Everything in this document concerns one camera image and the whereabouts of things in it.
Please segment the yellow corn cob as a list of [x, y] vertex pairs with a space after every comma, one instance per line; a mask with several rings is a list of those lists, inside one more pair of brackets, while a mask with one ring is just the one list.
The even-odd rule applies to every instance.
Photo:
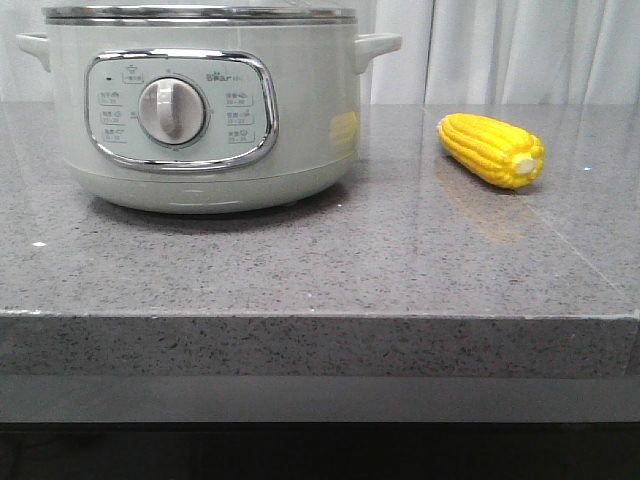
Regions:
[[544, 168], [542, 141], [515, 125], [481, 115], [453, 113], [443, 117], [437, 129], [449, 154], [493, 186], [527, 186]]

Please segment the glass pot lid steel rim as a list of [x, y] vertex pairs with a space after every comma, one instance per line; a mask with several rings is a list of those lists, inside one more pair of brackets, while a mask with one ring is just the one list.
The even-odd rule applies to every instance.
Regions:
[[49, 25], [323, 25], [355, 24], [356, 12], [339, 7], [220, 5], [86, 5], [46, 7]]

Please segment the pale green electric cooking pot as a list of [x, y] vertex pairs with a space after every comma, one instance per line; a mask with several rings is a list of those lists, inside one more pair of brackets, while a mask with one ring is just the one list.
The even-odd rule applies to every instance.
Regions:
[[65, 162], [87, 191], [202, 214], [286, 204], [338, 181], [358, 155], [359, 77], [401, 37], [360, 34], [357, 22], [46, 23], [17, 42], [53, 76]]

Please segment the white curtain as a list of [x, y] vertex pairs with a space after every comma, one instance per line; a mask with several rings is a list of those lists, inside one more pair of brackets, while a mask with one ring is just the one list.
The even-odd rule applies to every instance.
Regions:
[[635, 104], [635, 1], [355, 1], [397, 52], [361, 79], [365, 104]]

